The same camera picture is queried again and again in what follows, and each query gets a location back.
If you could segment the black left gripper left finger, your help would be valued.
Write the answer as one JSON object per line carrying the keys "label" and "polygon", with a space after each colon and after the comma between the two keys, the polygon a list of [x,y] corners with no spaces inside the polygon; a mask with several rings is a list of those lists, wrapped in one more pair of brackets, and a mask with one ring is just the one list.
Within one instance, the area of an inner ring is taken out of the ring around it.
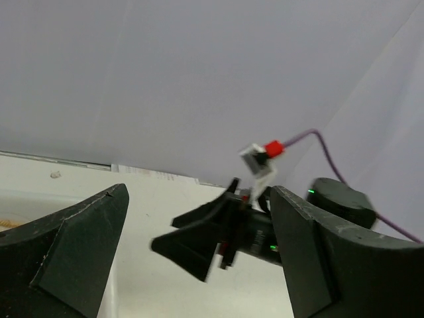
{"label": "black left gripper left finger", "polygon": [[1,233],[2,317],[96,317],[129,206],[125,184]]}

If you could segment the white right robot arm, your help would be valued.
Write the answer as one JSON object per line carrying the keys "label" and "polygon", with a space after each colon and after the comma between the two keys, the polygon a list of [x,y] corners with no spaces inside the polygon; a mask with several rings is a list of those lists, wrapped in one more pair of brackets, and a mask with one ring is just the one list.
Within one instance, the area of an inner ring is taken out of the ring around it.
{"label": "white right robot arm", "polygon": [[[269,207],[271,189],[267,187],[259,196],[255,209],[249,201],[250,190],[238,190],[239,182],[233,178],[219,197],[173,218],[175,230],[152,239],[151,250],[202,282],[217,254],[222,257],[222,269],[233,265],[238,252],[281,265]],[[366,229],[377,219],[363,193],[330,178],[313,180],[305,200]]]}

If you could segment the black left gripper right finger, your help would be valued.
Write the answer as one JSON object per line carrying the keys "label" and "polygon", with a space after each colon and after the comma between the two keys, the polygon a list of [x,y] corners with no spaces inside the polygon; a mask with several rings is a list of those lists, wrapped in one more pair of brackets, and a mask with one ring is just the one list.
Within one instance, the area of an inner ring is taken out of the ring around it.
{"label": "black left gripper right finger", "polygon": [[282,186],[272,222],[295,317],[422,317],[423,245],[365,229]]}

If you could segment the woven bamboo triangular tray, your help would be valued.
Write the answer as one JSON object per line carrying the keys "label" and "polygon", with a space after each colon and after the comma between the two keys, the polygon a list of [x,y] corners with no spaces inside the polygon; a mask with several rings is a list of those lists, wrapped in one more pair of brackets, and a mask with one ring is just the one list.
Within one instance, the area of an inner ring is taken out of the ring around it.
{"label": "woven bamboo triangular tray", "polygon": [[13,221],[10,221],[10,220],[6,220],[6,219],[1,219],[0,220],[0,226],[1,227],[4,227],[4,228],[7,228],[7,229],[16,228],[19,225],[20,225],[19,223],[16,223],[16,222],[13,222]]}

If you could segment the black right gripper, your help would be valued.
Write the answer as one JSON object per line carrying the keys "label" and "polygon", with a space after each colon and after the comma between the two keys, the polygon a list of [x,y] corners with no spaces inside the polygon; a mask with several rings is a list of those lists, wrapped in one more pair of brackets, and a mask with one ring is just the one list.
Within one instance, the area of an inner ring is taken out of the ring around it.
{"label": "black right gripper", "polygon": [[[178,230],[152,240],[153,252],[171,260],[201,282],[207,280],[218,247],[220,268],[228,268],[239,252],[281,266],[278,243],[269,211],[253,208],[248,190],[237,193],[239,179],[213,201],[207,202],[172,219]],[[218,228],[183,228],[200,221],[218,207]]]}

